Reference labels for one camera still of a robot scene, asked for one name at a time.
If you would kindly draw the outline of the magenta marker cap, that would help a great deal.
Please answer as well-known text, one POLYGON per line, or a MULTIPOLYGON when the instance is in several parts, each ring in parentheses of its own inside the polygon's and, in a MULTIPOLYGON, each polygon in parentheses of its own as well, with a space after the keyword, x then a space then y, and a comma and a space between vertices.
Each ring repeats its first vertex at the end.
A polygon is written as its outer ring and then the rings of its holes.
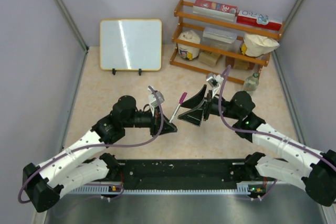
POLYGON ((186 96, 187 96, 187 92, 184 92, 179 99, 179 104, 182 104, 184 102, 186 96))

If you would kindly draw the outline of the yellow framed whiteboard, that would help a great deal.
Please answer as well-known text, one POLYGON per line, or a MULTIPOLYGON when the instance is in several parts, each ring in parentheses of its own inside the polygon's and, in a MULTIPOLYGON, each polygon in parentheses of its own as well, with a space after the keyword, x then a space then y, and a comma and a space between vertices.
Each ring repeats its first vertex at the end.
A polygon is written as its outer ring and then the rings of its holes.
POLYGON ((100 68, 106 71, 159 71, 162 66, 160 19, 103 19, 100 68))

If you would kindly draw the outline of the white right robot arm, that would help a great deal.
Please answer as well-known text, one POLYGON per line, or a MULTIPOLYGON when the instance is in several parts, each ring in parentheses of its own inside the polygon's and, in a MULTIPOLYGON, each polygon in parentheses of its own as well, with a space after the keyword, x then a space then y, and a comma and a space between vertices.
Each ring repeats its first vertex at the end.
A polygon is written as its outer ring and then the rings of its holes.
POLYGON ((253 112, 255 104, 245 91, 236 92, 230 101, 226 101, 221 95, 206 89, 207 86, 203 86, 188 100, 186 95, 182 95, 180 105, 188 111, 180 114, 179 120, 200 126, 210 115, 235 119, 237 122, 229 129, 279 156, 271 158, 258 152, 248 155, 245 159, 248 178, 277 179, 304 190, 320 205, 329 207, 335 204, 335 151, 309 148, 278 132, 253 112))

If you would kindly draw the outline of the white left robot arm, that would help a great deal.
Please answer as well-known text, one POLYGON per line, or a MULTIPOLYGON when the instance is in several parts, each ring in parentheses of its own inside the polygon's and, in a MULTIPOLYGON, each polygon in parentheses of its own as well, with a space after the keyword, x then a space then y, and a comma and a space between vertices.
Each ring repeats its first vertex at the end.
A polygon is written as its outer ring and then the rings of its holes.
POLYGON ((175 133, 177 127, 163 114, 161 93, 151 94, 149 110, 138 110, 130 95, 120 97, 112 111, 100 119, 74 144, 38 165, 23 169, 23 190, 37 212, 52 208, 69 191, 94 180, 114 180, 119 163, 104 153, 92 161, 94 154, 116 145, 125 136, 126 128, 148 128, 152 139, 175 133))

